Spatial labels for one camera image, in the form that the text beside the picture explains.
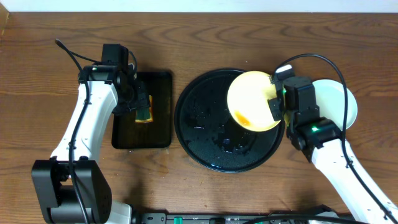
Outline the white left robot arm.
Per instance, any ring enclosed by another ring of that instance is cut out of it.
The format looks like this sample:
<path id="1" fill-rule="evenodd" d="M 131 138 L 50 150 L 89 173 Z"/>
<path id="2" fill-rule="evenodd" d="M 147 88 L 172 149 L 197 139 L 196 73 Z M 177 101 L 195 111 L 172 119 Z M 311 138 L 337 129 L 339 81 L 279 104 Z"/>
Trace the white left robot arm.
<path id="1" fill-rule="evenodd" d="M 134 223 L 133 207 L 113 200 L 98 159 L 112 114 L 136 109 L 145 93 L 136 68 L 89 65 L 78 76 L 78 99 L 49 159 L 36 160 L 32 180 L 46 223 Z"/>

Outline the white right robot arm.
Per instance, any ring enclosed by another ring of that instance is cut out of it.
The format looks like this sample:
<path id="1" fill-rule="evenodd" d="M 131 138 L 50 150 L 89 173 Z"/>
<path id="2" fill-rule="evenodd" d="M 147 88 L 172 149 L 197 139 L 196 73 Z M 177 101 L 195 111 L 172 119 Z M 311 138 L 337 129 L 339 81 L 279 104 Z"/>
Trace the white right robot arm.
<path id="1" fill-rule="evenodd" d="M 287 90 L 280 101 L 287 137 L 338 192 L 356 221 L 397 223 L 397 206 L 373 181 L 346 139 L 358 114 L 350 91 Z"/>

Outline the mint green plate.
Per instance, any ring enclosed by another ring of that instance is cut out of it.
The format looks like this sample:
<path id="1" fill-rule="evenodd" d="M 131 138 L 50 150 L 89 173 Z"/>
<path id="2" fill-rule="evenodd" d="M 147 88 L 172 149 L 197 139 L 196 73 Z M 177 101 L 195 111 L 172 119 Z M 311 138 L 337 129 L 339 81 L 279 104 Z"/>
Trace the mint green plate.
<path id="1" fill-rule="evenodd" d="M 332 120 L 340 129 L 343 129 L 343 115 L 345 111 L 345 94 L 340 82 L 328 79 L 313 82 L 320 116 Z M 358 105 L 350 90 L 348 94 L 348 115 L 346 128 L 350 128 L 358 115 Z"/>

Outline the yellow plate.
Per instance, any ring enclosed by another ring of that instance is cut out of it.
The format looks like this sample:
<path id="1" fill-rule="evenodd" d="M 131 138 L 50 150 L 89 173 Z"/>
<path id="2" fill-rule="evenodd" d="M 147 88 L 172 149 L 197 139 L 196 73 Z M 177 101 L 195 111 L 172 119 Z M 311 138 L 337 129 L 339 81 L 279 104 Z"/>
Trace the yellow plate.
<path id="1" fill-rule="evenodd" d="M 230 84 L 227 106 L 232 118 L 244 129 L 268 131 L 280 125 L 282 118 L 274 119 L 268 101 L 277 97 L 271 76 L 260 71 L 244 72 Z"/>

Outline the green and yellow sponge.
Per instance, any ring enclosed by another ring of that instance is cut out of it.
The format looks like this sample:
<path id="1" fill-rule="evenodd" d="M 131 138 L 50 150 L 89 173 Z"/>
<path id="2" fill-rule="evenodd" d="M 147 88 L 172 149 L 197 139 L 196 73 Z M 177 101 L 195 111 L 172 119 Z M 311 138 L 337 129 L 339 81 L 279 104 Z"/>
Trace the green and yellow sponge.
<path id="1" fill-rule="evenodd" d="M 152 96 L 149 96 L 150 106 L 148 108 L 139 109 L 136 111 L 135 123 L 151 123 L 153 122 L 152 113 Z"/>

